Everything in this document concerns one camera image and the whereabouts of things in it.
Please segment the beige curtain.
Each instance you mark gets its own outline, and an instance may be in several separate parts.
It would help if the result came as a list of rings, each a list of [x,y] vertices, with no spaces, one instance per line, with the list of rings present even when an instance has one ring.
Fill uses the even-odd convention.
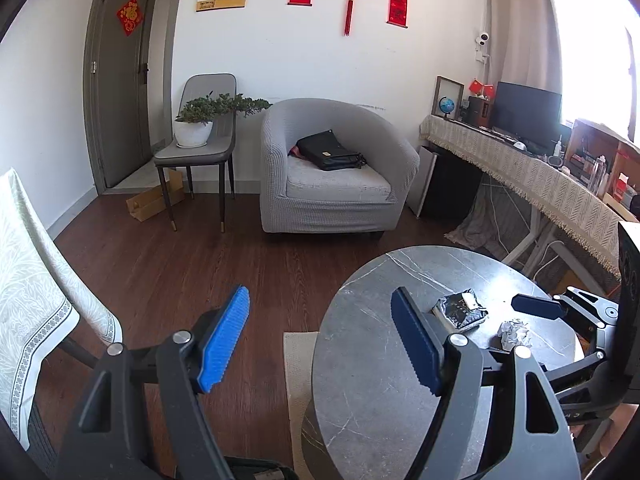
[[[488,0],[488,81],[562,92],[561,48],[552,0]]]

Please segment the black silver foil bag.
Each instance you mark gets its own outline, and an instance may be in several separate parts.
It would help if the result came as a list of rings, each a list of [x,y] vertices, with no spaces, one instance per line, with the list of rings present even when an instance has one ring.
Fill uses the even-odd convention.
[[[449,333],[474,330],[488,318],[488,310],[478,302],[472,288],[439,298],[432,313]]]

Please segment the cardboard box on floor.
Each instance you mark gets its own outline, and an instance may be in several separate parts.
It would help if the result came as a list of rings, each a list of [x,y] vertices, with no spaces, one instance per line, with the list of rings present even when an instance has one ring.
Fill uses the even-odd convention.
[[[166,209],[165,192],[171,206],[184,200],[183,176],[180,171],[168,169],[160,185],[132,196],[126,200],[130,216],[140,222],[151,219]]]

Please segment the silver black computer case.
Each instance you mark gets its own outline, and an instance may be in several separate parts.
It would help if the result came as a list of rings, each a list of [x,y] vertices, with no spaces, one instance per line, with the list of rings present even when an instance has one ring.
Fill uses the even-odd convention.
[[[472,209],[483,171],[433,143],[421,145],[418,153],[420,167],[407,206],[416,218],[461,223]]]

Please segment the small blue globe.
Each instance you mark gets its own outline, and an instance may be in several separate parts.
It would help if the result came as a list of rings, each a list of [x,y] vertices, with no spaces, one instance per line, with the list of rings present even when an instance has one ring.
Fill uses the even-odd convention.
[[[456,103],[448,96],[443,96],[438,101],[438,109],[442,113],[442,117],[447,119],[456,110]]]

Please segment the grey dining chair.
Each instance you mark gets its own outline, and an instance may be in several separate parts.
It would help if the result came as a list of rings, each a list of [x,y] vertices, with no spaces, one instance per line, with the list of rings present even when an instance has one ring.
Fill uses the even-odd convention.
[[[179,110],[187,102],[197,98],[210,96],[212,99],[223,94],[236,96],[236,79],[232,74],[201,74],[190,77],[183,87]],[[194,194],[192,168],[218,167],[218,200],[220,232],[226,225],[226,184],[230,184],[231,196],[235,197],[233,151],[235,148],[235,114],[217,116],[211,122],[202,124],[196,122],[174,121],[172,127],[171,144],[162,148],[154,157],[153,162],[160,178],[160,188],[171,229],[176,232],[177,225],[171,208],[168,184],[165,182],[165,169],[184,168],[188,177],[189,191]]]

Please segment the beige fringed desk cloth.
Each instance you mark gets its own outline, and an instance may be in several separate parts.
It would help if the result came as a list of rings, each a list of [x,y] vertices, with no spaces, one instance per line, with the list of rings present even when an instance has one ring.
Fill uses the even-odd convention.
[[[584,186],[538,158],[438,116],[423,119],[420,138],[446,148],[513,190],[605,270],[620,276],[617,225],[623,219]]]

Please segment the potted bonsai white pot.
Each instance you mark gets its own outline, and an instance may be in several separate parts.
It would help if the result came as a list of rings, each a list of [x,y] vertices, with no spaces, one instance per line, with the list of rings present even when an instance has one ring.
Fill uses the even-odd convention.
[[[221,93],[213,98],[213,92],[209,92],[183,104],[175,119],[174,138],[179,148],[201,148],[207,143],[219,117],[238,113],[248,117],[268,110],[270,106],[267,100],[249,98],[242,93],[235,96]]]

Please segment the black monitor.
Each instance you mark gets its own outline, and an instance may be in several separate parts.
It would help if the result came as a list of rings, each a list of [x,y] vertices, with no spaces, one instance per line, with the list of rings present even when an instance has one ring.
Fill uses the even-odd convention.
[[[561,134],[561,104],[559,93],[499,81],[490,125],[551,151]]]

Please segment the red scroll right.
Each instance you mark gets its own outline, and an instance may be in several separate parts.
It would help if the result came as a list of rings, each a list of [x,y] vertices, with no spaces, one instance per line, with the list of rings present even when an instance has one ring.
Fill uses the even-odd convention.
[[[409,0],[388,0],[387,24],[407,28]]]

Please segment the wooden shelf organizer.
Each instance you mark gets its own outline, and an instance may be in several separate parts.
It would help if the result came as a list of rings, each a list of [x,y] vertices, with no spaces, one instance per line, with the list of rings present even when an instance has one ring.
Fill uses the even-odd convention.
[[[564,154],[570,174],[625,220],[639,220],[639,147],[604,125],[577,119]]]

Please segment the picture frame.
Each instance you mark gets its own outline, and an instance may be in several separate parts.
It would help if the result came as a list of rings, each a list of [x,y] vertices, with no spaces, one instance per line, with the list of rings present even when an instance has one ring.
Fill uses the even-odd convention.
[[[436,78],[432,114],[445,119],[457,119],[463,98],[464,85],[438,75]]]

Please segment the white paper ball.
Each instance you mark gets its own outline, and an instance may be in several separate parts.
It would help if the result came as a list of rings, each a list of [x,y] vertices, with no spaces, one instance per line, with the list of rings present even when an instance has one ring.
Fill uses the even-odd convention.
[[[498,329],[501,349],[511,352],[518,346],[530,347],[529,325],[527,322],[514,318],[514,320],[504,321]]]

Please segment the round grey marble table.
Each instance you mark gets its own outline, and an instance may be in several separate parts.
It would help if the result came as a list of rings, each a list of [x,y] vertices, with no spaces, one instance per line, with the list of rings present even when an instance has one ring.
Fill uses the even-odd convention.
[[[497,347],[500,324],[518,318],[513,296],[544,296],[517,270],[460,248],[400,248],[358,269],[334,295],[314,345],[302,445],[316,479],[404,478],[430,426],[438,400],[420,385],[390,316],[399,286],[422,311],[473,289],[489,312],[469,334],[480,348]]]

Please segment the white patterned tablecloth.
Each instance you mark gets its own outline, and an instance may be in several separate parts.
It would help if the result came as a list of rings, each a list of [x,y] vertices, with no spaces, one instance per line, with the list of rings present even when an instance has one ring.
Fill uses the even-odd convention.
[[[1,176],[1,413],[22,448],[43,360],[85,320],[107,346],[124,341],[118,318],[53,243],[11,169]]]

